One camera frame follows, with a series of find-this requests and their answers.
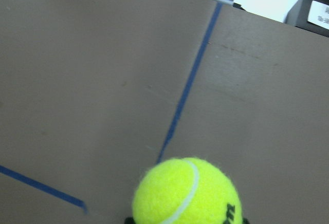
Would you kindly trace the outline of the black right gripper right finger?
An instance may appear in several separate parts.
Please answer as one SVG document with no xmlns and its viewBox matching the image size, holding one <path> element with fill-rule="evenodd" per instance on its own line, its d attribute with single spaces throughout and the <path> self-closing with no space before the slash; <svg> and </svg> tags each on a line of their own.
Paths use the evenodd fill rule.
<svg viewBox="0 0 329 224">
<path fill-rule="evenodd" d="M 250 222 L 247 218 L 243 218 L 243 224 L 250 224 Z"/>
</svg>

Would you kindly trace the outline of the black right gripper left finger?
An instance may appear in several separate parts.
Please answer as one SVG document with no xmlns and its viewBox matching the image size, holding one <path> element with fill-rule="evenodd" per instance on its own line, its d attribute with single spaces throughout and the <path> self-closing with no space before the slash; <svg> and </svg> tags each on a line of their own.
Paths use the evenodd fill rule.
<svg viewBox="0 0 329 224">
<path fill-rule="evenodd" d="M 127 217 L 124 220 L 124 224 L 134 224 L 134 219 L 132 217 Z"/>
</svg>

